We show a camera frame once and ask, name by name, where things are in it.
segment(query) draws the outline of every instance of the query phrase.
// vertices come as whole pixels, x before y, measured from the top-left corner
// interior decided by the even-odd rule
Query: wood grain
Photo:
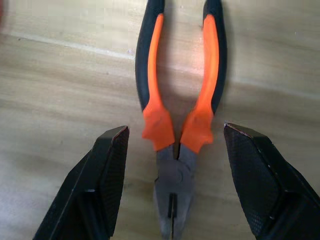
[[[8,0],[0,29],[0,239],[31,239],[65,176],[104,131],[129,125],[114,240],[161,239],[157,176],[136,92],[146,0]],[[177,136],[203,77],[204,1],[167,0],[157,60]],[[225,0],[228,73],[199,154],[183,239],[253,240],[223,137],[230,121],[271,138],[320,194],[320,1]]]

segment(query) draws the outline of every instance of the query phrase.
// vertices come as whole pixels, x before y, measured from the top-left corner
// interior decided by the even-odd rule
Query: pliers
[[[211,122],[220,102],[227,70],[227,40],[221,0],[203,8],[204,77],[194,109],[187,116],[174,157],[175,135],[158,89],[157,48],[164,21],[164,0],[148,0],[138,38],[135,77],[145,120],[142,137],[153,142],[158,178],[154,183],[160,230],[164,240],[179,240],[192,203],[197,155],[213,142]]]

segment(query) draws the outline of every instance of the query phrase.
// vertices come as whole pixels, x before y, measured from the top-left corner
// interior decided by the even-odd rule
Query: black handle grip
[[[219,41],[219,69],[216,87],[211,99],[213,114],[216,113],[222,93],[224,91],[227,72],[227,38],[224,23],[223,6],[221,0],[207,0],[203,7],[203,21],[207,15],[212,15],[216,23],[217,36]]]
[[[150,93],[148,86],[149,49],[159,14],[163,14],[165,0],[148,0],[135,54],[135,80],[142,110],[147,106]]]

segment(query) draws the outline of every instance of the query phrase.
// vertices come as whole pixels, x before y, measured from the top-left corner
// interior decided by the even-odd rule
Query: metal jaw
[[[158,178],[154,182],[156,204],[162,238],[180,240],[192,203],[197,154],[183,144],[178,160],[173,155],[173,145],[156,154]]]

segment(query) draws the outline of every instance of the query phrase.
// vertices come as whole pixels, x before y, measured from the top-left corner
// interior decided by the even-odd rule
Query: pliers handle
[[[173,124],[158,89],[157,49],[164,21],[164,0],[148,0],[135,56],[135,78],[145,120],[142,137],[160,151],[175,142]],[[203,8],[204,77],[194,109],[187,116],[180,140],[198,153],[212,143],[211,122],[220,102],[227,69],[227,40],[221,0],[207,0]]]

